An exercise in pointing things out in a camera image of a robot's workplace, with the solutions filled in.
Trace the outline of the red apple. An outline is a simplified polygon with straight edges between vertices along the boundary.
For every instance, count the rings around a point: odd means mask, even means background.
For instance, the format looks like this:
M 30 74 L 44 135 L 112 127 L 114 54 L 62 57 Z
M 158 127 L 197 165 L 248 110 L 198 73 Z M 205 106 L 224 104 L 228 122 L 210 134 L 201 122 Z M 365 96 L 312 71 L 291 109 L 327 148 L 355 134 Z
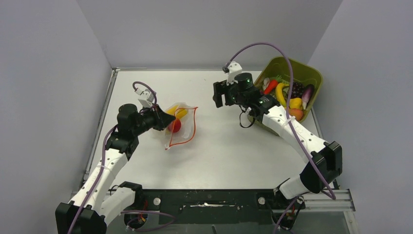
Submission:
M 168 130 L 171 133 L 177 133 L 180 131 L 181 127 L 182 127 L 181 121 L 180 119 L 177 118 L 168 126 Z

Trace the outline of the yellow banana bunch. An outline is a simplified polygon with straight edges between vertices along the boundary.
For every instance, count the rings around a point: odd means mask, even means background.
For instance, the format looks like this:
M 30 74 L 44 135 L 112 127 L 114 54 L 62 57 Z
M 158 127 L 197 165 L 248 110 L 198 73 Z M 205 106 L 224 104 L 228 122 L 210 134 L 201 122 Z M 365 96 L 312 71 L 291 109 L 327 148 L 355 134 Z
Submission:
M 188 109 L 182 104 L 177 104 L 169 107 L 166 113 L 175 116 L 177 119 L 182 119 L 188 114 Z

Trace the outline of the clear zip top bag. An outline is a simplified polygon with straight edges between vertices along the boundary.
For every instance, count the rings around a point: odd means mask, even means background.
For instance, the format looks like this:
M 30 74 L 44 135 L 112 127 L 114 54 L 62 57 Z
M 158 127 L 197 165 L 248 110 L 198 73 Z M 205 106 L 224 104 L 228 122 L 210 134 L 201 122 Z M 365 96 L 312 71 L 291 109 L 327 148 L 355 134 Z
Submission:
M 178 102 L 172 106 L 177 104 L 182 104 L 188 109 L 188 114 L 180 119 L 182 124 L 180 131 L 171 133 L 168 128 L 166 128 L 155 134 L 156 137 L 160 139 L 165 150 L 190 142 L 196 134 L 196 111 L 198 110 L 198 106 L 189 106 L 184 102 Z

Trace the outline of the small yellow banana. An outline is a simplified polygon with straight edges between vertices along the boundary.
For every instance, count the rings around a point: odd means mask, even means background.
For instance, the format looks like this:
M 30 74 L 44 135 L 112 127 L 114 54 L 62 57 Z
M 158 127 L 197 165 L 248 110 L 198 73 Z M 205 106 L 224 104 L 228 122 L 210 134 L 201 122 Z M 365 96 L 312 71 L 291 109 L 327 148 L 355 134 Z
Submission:
M 276 99 L 283 107 L 286 107 L 286 100 L 283 95 L 283 89 L 286 87 L 289 87 L 289 84 L 279 83 L 275 89 Z

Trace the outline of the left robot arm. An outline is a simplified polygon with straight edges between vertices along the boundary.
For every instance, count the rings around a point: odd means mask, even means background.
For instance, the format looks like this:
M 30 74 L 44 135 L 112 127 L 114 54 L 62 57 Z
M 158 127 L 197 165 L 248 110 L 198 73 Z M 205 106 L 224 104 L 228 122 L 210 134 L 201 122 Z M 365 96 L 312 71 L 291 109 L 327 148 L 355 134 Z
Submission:
M 55 211 L 59 234 L 104 234 L 107 226 L 123 210 L 139 201 L 139 184 L 125 182 L 109 198 L 105 198 L 114 179 L 136 150 L 138 137 L 150 129 L 162 131 L 176 117 L 159 105 L 138 111 L 134 104 L 118 109 L 117 124 L 105 135 L 102 156 L 91 175 L 67 203 Z

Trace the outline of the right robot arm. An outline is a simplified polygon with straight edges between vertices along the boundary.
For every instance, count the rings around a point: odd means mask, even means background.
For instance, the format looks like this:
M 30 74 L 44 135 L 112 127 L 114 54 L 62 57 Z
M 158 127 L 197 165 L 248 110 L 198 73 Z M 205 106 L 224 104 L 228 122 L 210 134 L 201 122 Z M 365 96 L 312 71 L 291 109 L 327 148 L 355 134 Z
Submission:
M 213 83 L 216 107 L 238 105 L 256 121 L 276 132 L 306 164 L 302 172 L 288 178 L 275 188 L 274 202 L 280 208 L 288 207 L 293 198 L 308 192 L 320 193 L 342 173 L 342 147 L 329 143 L 302 126 L 270 94 L 264 94 L 252 82 L 250 73 L 240 73 L 234 82 Z

